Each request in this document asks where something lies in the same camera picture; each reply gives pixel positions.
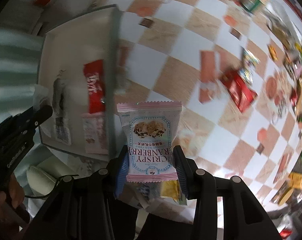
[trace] screw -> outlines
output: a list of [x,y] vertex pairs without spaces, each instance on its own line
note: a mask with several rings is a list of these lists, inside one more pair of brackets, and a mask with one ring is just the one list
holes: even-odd
[[241,178],[238,177],[238,176],[234,176],[234,177],[232,178],[232,180],[233,180],[235,183],[241,182]]
[[69,182],[69,181],[71,181],[72,180],[72,177],[71,176],[65,176],[64,178],[63,178],[63,181],[64,182]]
[[204,175],[205,174],[205,170],[204,169],[197,169],[195,172],[198,175]]
[[107,174],[109,171],[107,170],[107,169],[100,169],[99,170],[99,174],[100,175],[105,175],[105,174]]

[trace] crispy cranberry milk crisp package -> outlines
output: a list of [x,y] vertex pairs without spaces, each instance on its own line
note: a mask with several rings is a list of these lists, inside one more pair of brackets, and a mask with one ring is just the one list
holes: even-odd
[[176,180],[171,147],[179,125],[181,103],[118,104],[117,109],[128,139],[127,181]]

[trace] open cardboard box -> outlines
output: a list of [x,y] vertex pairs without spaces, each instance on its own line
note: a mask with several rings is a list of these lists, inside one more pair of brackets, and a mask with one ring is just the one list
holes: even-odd
[[[38,84],[48,88],[52,102],[53,82],[64,70],[67,80],[65,110],[71,134],[71,145],[57,141],[54,118],[40,126],[41,142],[53,149],[107,161],[115,157],[114,100],[116,53],[120,11],[116,5],[98,8],[65,22],[48,31],[45,36],[38,68]],[[106,104],[106,133],[108,155],[87,154],[82,114],[88,112],[88,88],[83,65],[103,59]]]

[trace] checkered tablecloth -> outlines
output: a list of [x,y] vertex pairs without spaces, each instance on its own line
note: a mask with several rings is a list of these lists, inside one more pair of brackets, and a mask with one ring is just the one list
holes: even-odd
[[[291,107],[275,125],[267,109],[265,81],[276,72],[285,72],[268,52],[271,44],[279,58],[284,50],[281,42],[269,31],[262,14],[249,17],[232,0],[95,0],[92,6],[117,4],[123,12],[120,45],[128,46],[126,65],[130,86],[116,103],[139,101],[181,101],[179,134],[175,144],[181,144],[188,158],[199,168],[217,177],[240,175],[260,203],[267,209],[277,205],[269,201],[283,184],[302,150],[302,133]],[[152,8],[147,16],[154,21],[151,28],[139,25],[141,7]],[[233,28],[241,33],[237,39],[230,33],[225,16],[236,20]],[[200,50],[224,51],[234,67],[240,64],[242,47],[250,50],[260,63],[253,75],[253,86],[259,97],[241,114],[234,110],[226,91],[220,98],[201,104],[199,98]],[[116,128],[121,124],[116,116]],[[259,154],[257,133],[267,130],[264,151]],[[189,131],[189,136],[181,131]],[[283,154],[290,156],[286,175],[273,183]],[[127,192],[123,200],[135,205],[137,200]],[[222,200],[218,199],[218,225],[223,227]],[[178,206],[169,200],[157,200],[148,209],[156,215],[190,222],[195,201]]]

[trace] cable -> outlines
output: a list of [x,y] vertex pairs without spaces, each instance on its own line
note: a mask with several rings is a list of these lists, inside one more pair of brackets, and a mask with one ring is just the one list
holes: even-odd
[[58,178],[57,178],[57,181],[56,181],[55,184],[54,184],[53,189],[52,189],[48,194],[46,194],[46,195],[44,195],[44,196],[29,196],[29,195],[25,195],[25,197],[26,197],[26,198],[32,198],[32,199],[43,199],[43,198],[48,197],[48,196],[52,193],[52,191],[56,188],[56,186],[57,186],[58,183],[61,181],[61,179],[64,178],[64,177],[66,177],[66,176],[76,177],[76,176],[78,176],[78,174],[63,175],[63,176],[58,177]]

